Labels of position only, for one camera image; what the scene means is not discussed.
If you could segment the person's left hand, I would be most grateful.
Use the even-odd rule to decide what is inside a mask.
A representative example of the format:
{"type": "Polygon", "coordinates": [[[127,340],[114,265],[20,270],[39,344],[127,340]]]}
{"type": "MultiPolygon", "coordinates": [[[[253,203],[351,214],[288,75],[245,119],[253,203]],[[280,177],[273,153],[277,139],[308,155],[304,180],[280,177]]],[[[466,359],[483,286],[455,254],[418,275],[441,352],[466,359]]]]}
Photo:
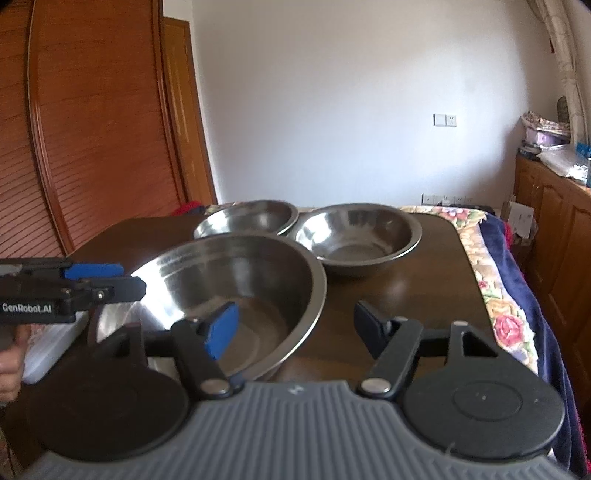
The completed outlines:
{"type": "Polygon", "coordinates": [[[0,400],[2,403],[14,401],[21,390],[24,358],[30,336],[30,325],[21,324],[15,326],[11,345],[1,352],[0,400]]]}

